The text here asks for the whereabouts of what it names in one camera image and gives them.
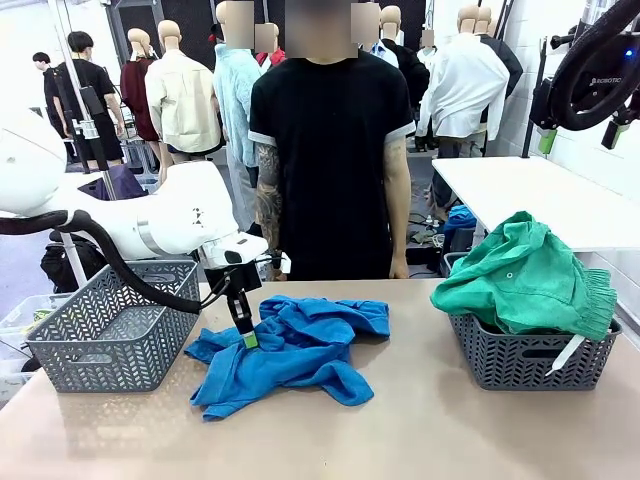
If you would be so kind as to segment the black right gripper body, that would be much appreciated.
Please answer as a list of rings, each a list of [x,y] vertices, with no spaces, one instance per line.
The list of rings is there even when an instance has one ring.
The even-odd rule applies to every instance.
[[[586,63],[579,77],[579,107],[593,108],[632,70],[639,54],[639,33],[618,34]]]

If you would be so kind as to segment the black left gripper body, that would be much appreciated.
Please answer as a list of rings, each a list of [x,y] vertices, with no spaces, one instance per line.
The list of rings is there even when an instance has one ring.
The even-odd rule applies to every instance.
[[[240,264],[226,268],[222,272],[223,295],[238,295],[241,291],[245,293],[259,289],[262,281],[255,264]]]

